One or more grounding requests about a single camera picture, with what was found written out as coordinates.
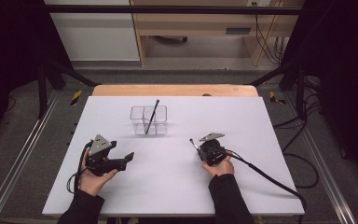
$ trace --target gray floor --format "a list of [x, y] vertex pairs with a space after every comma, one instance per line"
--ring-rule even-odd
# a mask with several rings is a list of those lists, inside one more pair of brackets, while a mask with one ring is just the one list
[[[240, 38], [190, 37], [186, 43], [156, 38], [151, 40], [147, 56], [144, 67], [123, 63], [125, 65], [108, 66], [99, 70], [85, 66], [78, 71], [102, 83], [243, 84], [263, 76], [276, 66], [266, 61], [261, 66], [251, 66]], [[70, 77], [64, 77], [67, 81], [64, 91], [48, 91], [50, 95], [58, 93], [57, 103], [0, 212], [0, 223], [43, 223], [42, 221], [48, 223], [49, 220], [52, 222], [55, 220], [43, 216], [41, 212], [48, 197], [48, 190], [54, 182], [73, 132], [76, 130], [87, 96], [92, 92], [92, 88]], [[293, 101], [294, 93], [280, 92], [276, 86], [278, 81], [279, 77], [276, 77], [258, 87], [260, 96], [265, 99], [273, 124], [289, 120], [294, 116], [290, 104], [272, 103], [269, 99], [269, 94], [273, 91], [278, 99], [284, 99], [288, 103]], [[83, 91], [79, 101], [76, 105], [70, 105], [77, 90]], [[14, 104], [13, 99], [15, 99], [16, 104], [6, 112], [0, 124], [0, 186], [36, 123], [37, 83], [32, 82], [14, 90], [10, 97], [11, 103]], [[310, 100], [317, 101], [315, 97], [311, 97]], [[290, 141], [298, 129], [293, 127], [276, 130], [282, 147]], [[305, 131], [314, 140], [345, 202], [351, 209], [355, 223], [358, 223], [356, 162], [341, 158], [340, 147], [319, 110], [309, 115]], [[312, 161], [310, 148], [304, 141], [307, 139], [305, 131], [287, 149], [287, 152]], [[289, 157], [286, 161], [296, 184], [308, 185], [314, 180], [314, 173], [306, 163]], [[315, 188], [302, 189], [301, 193], [309, 204], [304, 216], [305, 223], [350, 223], [339, 219], [334, 199], [329, 195], [328, 186], [323, 181]], [[296, 217], [263, 217], [263, 219], [265, 223], [296, 223]]]

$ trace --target person's hand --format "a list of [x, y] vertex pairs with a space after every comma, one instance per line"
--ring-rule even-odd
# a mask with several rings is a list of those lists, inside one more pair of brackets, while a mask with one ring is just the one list
[[[86, 158], [89, 154], [89, 150], [86, 150], [86, 153], [83, 157], [82, 167], [86, 166]], [[111, 172], [107, 173], [103, 176], [94, 175], [90, 170], [85, 170], [80, 178], [79, 178], [79, 189], [85, 191], [91, 196], [97, 196], [103, 185], [106, 184], [109, 180], [113, 178], [118, 173], [118, 170], [112, 170]]]
[[209, 166], [206, 162], [204, 162], [202, 164], [202, 168], [208, 171], [211, 176], [226, 174], [234, 175], [234, 165], [232, 164], [230, 159], [231, 157], [227, 156], [224, 160], [222, 160], [218, 165], [215, 166]]

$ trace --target black sleeve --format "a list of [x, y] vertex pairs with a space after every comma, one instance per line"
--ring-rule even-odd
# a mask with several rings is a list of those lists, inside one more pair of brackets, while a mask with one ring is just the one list
[[79, 190], [68, 210], [62, 214], [58, 224], [98, 223], [98, 216], [103, 208], [104, 199], [100, 196], [93, 197]]
[[254, 224], [234, 175], [215, 176], [209, 184], [216, 224]]

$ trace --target transparent box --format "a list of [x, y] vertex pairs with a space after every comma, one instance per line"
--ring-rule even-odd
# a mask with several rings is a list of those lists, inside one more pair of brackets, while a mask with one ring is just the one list
[[154, 108], [153, 105], [132, 107], [130, 118], [135, 134], [167, 134], [167, 106], [158, 105], [153, 115]]

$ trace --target white tabletop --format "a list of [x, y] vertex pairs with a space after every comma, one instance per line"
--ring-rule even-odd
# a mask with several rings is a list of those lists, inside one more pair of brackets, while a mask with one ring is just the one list
[[[130, 112], [134, 105], [168, 108], [166, 135], [135, 135]], [[117, 141], [109, 158], [135, 152], [127, 170], [100, 193], [102, 215], [110, 217], [207, 217], [214, 215], [208, 190], [210, 176], [189, 139], [197, 145], [208, 133], [224, 133], [220, 144], [234, 150], [266, 174], [295, 189], [260, 97], [91, 96], [84, 108], [62, 167], [48, 196], [44, 215], [60, 216], [73, 195], [66, 190], [83, 147], [100, 134]], [[304, 214], [300, 200], [232, 159], [241, 194], [254, 216]]]

